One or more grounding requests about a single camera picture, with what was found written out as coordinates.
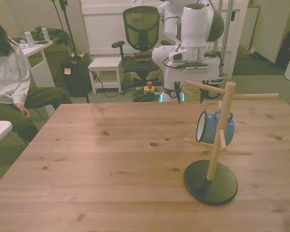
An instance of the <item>water bottle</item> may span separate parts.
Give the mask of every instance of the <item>water bottle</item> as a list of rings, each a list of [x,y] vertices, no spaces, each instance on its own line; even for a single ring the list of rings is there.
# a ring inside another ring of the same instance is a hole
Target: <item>water bottle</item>
[[[47,42],[50,42],[50,38],[49,38],[49,35],[48,35],[48,31],[47,31],[47,28],[45,27],[44,24],[42,24],[41,31],[43,33],[44,40],[47,41]]]
[[[34,40],[33,40],[33,37],[31,35],[31,32],[28,31],[28,28],[25,28],[24,34],[25,34],[25,37],[26,37],[26,40],[27,40],[29,47],[34,47]]]

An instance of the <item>black round base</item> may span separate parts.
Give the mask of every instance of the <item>black round base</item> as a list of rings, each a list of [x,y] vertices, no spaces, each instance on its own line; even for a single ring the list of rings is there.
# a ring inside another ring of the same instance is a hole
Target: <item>black round base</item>
[[[217,164],[215,178],[207,180],[209,160],[190,164],[184,173],[188,192],[198,201],[209,205],[224,205],[237,194],[237,180],[234,174],[221,163]]]

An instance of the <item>wooden table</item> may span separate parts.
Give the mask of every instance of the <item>wooden table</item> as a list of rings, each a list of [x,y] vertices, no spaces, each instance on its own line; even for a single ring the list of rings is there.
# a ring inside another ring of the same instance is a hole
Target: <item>wooden table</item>
[[[216,101],[62,105],[0,181],[0,232],[290,232],[290,106],[234,101],[221,156],[238,194],[192,198],[185,168],[209,159],[186,144]]]

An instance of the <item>wooden mug stand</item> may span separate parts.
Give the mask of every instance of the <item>wooden mug stand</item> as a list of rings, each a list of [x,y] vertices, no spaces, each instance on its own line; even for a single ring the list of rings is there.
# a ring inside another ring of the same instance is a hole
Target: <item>wooden mug stand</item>
[[[187,81],[186,84],[224,95],[223,100],[219,101],[220,114],[214,144],[184,139],[186,143],[211,151],[210,160],[199,160],[190,164],[185,170],[184,181],[187,190],[200,202],[209,205],[224,205],[236,196],[237,180],[230,169],[218,163],[219,155],[252,155],[249,152],[227,151],[224,131],[229,119],[232,101],[234,99],[278,99],[279,94],[234,94],[236,88],[234,82],[227,82],[225,89],[192,81]]]

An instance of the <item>woman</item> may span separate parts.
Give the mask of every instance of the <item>woman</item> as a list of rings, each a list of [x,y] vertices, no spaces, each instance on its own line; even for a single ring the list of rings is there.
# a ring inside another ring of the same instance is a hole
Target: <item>woman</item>
[[[30,121],[27,109],[72,103],[68,93],[57,87],[30,86],[30,72],[26,57],[16,42],[12,41],[0,25],[0,120],[10,121],[13,131],[26,141],[38,133]]]

